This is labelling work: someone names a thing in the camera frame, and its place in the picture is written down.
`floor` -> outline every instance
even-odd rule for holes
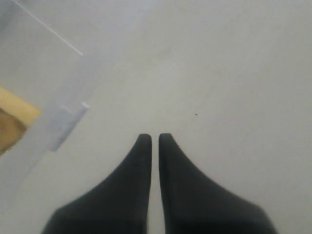
[[[77,128],[56,153],[45,152],[24,181],[2,218],[3,233],[40,233],[57,207],[106,178],[140,133],[151,134],[154,144],[149,233],[164,233],[157,138],[169,132],[210,178],[263,207],[281,234],[310,234],[311,2],[149,1],[139,12],[143,21],[122,13],[137,20],[127,34],[118,29],[128,21],[116,29],[108,19],[129,4],[107,2],[24,1],[82,53],[114,48],[119,56],[100,76]],[[22,68],[0,70],[14,74],[2,86],[40,108],[79,57],[51,32],[42,33],[42,50],[31,49],[36,34],[25,38],[27,52],[16,62]],[[20,44],[23,35],[15,42],[0,38],[0,50]],[[123,46],[117,48],[116,39]]]

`white wall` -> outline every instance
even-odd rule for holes
[[[27,4],[82,51],[108,48],[99,1]],[[84,120],[28,176],[0,229],[40,233],[57,207],[97,185],[139,133],[150,133],[149,233],[164,233],[157,137],[171,132],[204,173],[262,206],[280,233],[310,234],[311,21],[308,0],[160,0],[101,79]]]

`white floor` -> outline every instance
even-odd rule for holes
[[[159,0],[101,78],[86,117],[25,180],[1,233],[40,233],[57,207],[120,163],[139,133],[154,144],[149,233],[164,233],[157,138],[169,132],[210,178],[262,206],[281,234],[310,234],[312,2],[295,2]],[[109,46],[108,10],[97,0],[26,3],[82,51]],[[16,83],[1,85],[42,105],[33,84]]]

